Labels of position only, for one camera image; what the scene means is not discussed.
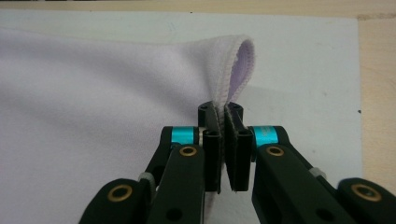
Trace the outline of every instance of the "lavender fabric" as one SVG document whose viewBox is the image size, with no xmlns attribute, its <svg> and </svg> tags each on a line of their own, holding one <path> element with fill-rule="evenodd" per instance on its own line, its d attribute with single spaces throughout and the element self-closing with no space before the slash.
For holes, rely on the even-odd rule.
<svg viewBox="0 0 396 224">
<path fill-rule="evenodd" d="M 236 100 L 253 50 L 241 35 L 154 45 L 0 29 L 0 223 L 78 223 L 104 184 L 138 178 L 163 126 Z"/>
</svg>

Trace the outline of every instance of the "cyan band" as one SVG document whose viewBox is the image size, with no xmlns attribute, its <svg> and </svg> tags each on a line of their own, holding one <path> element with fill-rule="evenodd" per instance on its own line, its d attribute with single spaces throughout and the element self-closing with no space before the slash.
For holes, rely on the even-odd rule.
<svg viewBox="0 0 396 224">
<path fill-rule="evenodd" d="M 172 143 L 181 145 L 194 143 L 194 127 L 173 127 Z"/>
<path fill-rule="evenodd" d="M 256 146 L 278 143 L 277 133 L 273 126 L 253 126 Z"/>
</svg>

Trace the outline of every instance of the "wooden surface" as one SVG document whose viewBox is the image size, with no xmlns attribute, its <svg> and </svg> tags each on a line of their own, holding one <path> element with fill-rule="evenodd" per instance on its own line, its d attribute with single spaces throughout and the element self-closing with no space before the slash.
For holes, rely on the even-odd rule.
<svg viewBox="0 0 396 224">
<path fill-rule="evenodd" d="M 357 18 L 361 45 L 364 177 L 396 194 L 396 1 L 394 0 L 0 2 L 0 8 L 189 11 Z"/>
</svg>

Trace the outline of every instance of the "brass rivet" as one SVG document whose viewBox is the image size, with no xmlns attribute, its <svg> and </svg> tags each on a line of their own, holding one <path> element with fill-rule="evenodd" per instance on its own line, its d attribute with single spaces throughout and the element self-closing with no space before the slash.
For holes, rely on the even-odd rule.
<svg viewBox="0 0 396 224">
<path fill-rule="evenodd" d="M 117 190 L 120 190 L 120 189 L 125 189 L 126 192 L 125 192 L 123 195 L 121 195 L 121 196 L 118 196 L 118 195 L 116 196 L 116 195 L 114 195 L 114 193 L 115 193 Z M 118 185 L 118 186 L 114 187 L 114 188 L 107 194 L 107 198 L 108 198 L 109 201 L 111 201 L 111 202 L 113 202 L 113 203 L 119 203 L 119 202 L 122 202 L 122 201 L 124 201 L 125 199 L 129 198 L 129 196 L 131 196 L 132 192 L 133 192 L 132 187 L 129 186 L 129 185 Z"/>
<path fill-rule="evenodd" d="M 267 153 L 272 155 L 272 156 L 283 156 L 283 154 L 285 154 L 283 149 L 280 148 L 280 147 L 268 147 L 267 148 Z"/>
<path fill-rule="evenodd" d="M 183 147 L 179 152 L 182 156 L 193 156 L 197 154 L 197 149 L 195 147 Z"/>
<path fill-rule="evenodd" d="M 381 194 L 376 189 L 367 185 L 354 184 L 351 188 L 356 195 L 367 201 L 376 203 L 382 200 Z"/>
</svg>

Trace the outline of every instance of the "white surface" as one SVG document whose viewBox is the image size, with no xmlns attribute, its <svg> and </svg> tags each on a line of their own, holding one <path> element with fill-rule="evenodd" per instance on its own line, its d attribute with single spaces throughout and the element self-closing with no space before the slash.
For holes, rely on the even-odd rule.
<svg viewBox="0 0 396 224">
<path fill-rule="evenodd" d="M 320 167 L 333 185 L 342 178 L 361 176 L 356 20 L 0 10 L 0 26 L 43 34 L 150 43 L 249 35 L 254 39 L 257 58 L 253 78 L 237 101 L 245 108 L 245 124 L 284 126 L 294 146 Z M 223 177 L 223 192 L 215 200 L 208 223 L 257 222 L 251 193 L 230 192 L 226 175 Z M 229 205 L 231 200 L 238 205 Z"/>
</svg>

